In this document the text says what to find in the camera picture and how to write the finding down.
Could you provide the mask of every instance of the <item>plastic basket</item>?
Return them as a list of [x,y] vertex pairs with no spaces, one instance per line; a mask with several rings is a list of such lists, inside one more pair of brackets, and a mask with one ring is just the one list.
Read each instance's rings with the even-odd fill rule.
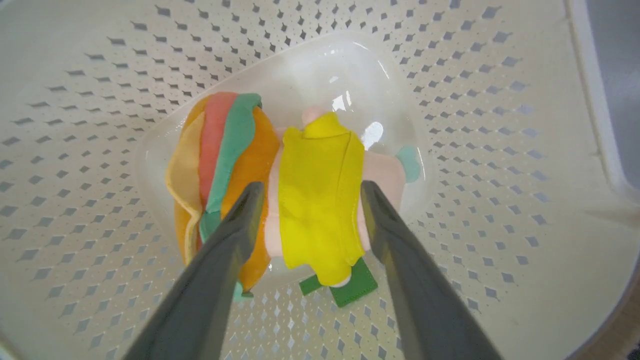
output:
[[[245,68],[349,37],[390,64],[382,83],[424,130],[414,134],[424,181],[405,194],[423,197],[403,216],[503,356],[614,359],[636,342],[640,215],[607,177],[582,2],[0,9],[3,358],[122,356],[183,269],[162,195],[145,179],[163,175],[184,111],[225,79],[218,88],[233,88]],[[318,88],[298,84],[294,95]],[[265,110],[299,116],[316,95],[263,94]],[[168,140],[145,153],[154,136]],[[268,274],[253,300],[233,305],[221,358],[402,359],[384,270],[367,262],[380,287],[344,309],[328,291],[303,297],[300,273]]]

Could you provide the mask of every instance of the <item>light yellow felt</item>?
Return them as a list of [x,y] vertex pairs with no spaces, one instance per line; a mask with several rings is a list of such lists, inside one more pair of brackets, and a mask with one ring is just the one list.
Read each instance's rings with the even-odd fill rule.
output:
[[204,119],[205,114],[202,111],[192,122],[185,122],[178,146],[166,171],[166,187],[175,199],[175,232],[185,265],[195,255],[197,225],[202,214],[198,164]]

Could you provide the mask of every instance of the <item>mint green felt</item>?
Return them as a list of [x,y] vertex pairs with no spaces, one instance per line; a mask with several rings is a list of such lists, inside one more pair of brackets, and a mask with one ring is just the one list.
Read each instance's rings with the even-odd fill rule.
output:
[[405,146],[396,154],[402,167],[404,168],[404,175],[406,176],[406,182],[412,183],[420,177],[420,164],[418,164],[418,153],[415,146]]
[[200,218],[200,238],[203,243],[220,225],[220,208],[227,193],[234,165],[255,136],[253,109],[256,106],[262,107],[260,95],[240,94],[227,114],[225,133],[220,142],[220,153],[216,160],[211,191],[205,211]]

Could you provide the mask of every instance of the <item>gray tongs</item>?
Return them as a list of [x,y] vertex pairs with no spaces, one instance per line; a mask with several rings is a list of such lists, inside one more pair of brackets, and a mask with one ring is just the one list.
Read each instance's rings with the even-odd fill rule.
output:
[[[385,265],[407,359],[502,359],[378,185],[360,189],[371,249]],[[264,185],[251,183],[178,278],[126,360],[218,359],[238,273],[258,231]]]

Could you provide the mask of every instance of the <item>yellow felt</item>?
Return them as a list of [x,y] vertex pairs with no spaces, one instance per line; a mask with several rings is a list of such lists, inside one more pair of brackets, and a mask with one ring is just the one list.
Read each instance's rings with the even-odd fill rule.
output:
[[196,229],[202,214],[198,164],[204,115],[201,111],[192,121],[187,118],[166,171],[166,187],[175,199],[175,232],[185,264],[195,255]]
[[278,206],[285,264],[309,264],[325,286],[351,274],[364,255],[357,226],[364,146],[326,113],[283,137]]

